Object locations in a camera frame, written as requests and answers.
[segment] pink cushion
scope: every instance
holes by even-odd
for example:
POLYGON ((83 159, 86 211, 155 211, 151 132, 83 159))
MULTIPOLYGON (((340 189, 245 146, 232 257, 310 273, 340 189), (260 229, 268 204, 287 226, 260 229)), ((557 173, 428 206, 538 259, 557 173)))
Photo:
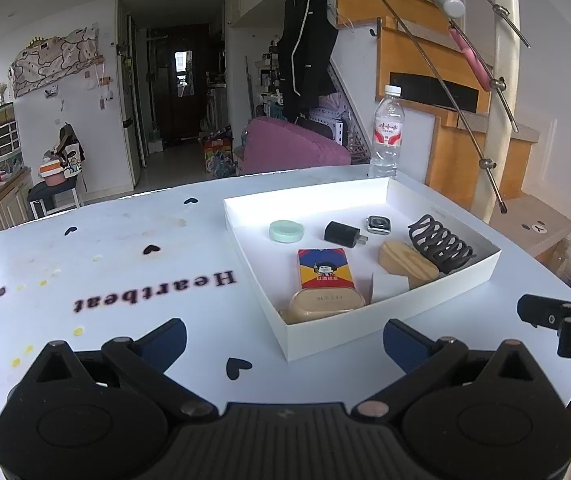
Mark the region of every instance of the pink cushion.
POLYGON ((350 163, 350 153, 343 146, 296 124, 268 117, 248 124, 244 174, 350 163))

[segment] cardboard box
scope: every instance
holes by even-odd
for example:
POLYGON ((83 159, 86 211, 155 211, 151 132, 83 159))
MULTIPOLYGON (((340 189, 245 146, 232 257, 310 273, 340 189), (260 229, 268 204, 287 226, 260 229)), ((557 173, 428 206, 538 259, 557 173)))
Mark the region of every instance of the cardboard box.
POLYGON ((288 361, 341 345, 377 330, 389 319, 408 319, 489 280, 501 251, 475 230, 448 215, 428 199, 387 178, 299 187, 224 200, 226 222, 236 250, 251 276, 251 286, 288 361), (297 251, 334 248, 323 240, 330 221, 361 228, 365 246, 345 249, 357 290, 369 298, 381 244, 390 237, 411 243, 408 226, 430 214, 474 248, 477 255, 462 269, 405 294, 358 310, 300 324, 287 325, 278 311, 289 306, 301 289, 297 251), (392 234, 367 233, 366 218, 385 216, 392 234), (270 240, 276 220, 293 220, 305 227, 295 244, 270 240))
POLYGON ((230 139, 206 140, 203 145, 203 153, 205 154, 205 171, 212 173, 213 160, 216 153, 224 153, 232 156, 232 141, 230 139))

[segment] doorway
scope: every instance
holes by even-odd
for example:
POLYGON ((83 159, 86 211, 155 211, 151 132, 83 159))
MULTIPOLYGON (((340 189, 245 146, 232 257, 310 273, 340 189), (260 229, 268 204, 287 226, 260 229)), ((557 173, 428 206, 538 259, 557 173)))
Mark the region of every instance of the doorway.
POLYGON ((209 26, 184 25, 150 31, 155 73, 156 122, 165 148, 198 138, 207 105, 211 70, 209 26))

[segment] pink rod cover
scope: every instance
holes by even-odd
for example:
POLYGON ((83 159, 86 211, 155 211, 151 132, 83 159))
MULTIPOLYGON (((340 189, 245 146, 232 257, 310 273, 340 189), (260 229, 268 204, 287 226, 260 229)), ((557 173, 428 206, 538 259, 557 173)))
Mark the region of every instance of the pink rod cover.
POLYGON ((457 46, 463 52, 463 55, 465 56, 465 60, 470 65, 470 68, 472 69, 472 72, 474 73, 474 75, 477 78, 477 81, 479 82, 481 87, 486 92, 489 92, 490 91, 489 77, 488 77, 488 73, 483 68, 483 63, 480 62, 480 60, 474 54, 473 50, 470 48, 470 45, 468 45, 468 43, 459 34, 458 30, 451 27, 450 28, 450 36, 452 37, 452 39, 456 42, 457 46))

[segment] watch face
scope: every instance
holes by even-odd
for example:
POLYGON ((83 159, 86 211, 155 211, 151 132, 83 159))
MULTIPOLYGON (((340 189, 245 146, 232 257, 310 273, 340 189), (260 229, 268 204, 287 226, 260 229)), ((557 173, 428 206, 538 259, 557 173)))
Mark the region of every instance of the watch face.
POLYGON ((368 231, 377 233, 390 233, 392 225, 390 220, 383 216, 370 216, 367 219, 368 231))

